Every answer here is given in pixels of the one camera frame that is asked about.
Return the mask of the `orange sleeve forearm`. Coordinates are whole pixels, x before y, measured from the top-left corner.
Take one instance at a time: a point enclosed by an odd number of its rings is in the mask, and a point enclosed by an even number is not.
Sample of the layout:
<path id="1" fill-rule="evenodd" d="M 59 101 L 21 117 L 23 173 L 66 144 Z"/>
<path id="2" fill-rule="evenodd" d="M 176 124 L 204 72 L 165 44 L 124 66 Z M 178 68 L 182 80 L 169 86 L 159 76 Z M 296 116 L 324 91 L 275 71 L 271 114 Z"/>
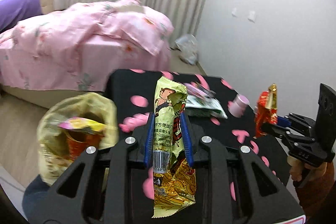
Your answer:
<path id="1" fill-rule="evenodd" d="M 308 181 L 302 188 L 295 187 L 299 204 L 310 218 L 322 207 L 323 201 L 332 190 L 335 183 L 334 164 L 327 163 L 325 174 L 313 181 Z"/>

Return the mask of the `right hand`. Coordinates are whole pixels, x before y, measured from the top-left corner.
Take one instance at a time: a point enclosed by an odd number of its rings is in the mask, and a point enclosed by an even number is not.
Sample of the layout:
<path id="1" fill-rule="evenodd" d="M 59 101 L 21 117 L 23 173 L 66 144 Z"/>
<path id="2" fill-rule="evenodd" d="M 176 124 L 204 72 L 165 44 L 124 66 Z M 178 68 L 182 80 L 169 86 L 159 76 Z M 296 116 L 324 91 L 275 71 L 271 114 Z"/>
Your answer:
<path id="1" fill-rule="evenodd" d="M 289 174 L 291 175 L 291 178 L 293 181 L 300 182 L 303 178 L 303 171 L 305 169 L 311 170 L 311 166 L 308 164 L 305 164 L 304 162 L 301 162 L 300 160 L 288 156 L 287 162 L 290 165 L 290 171 Z"/>

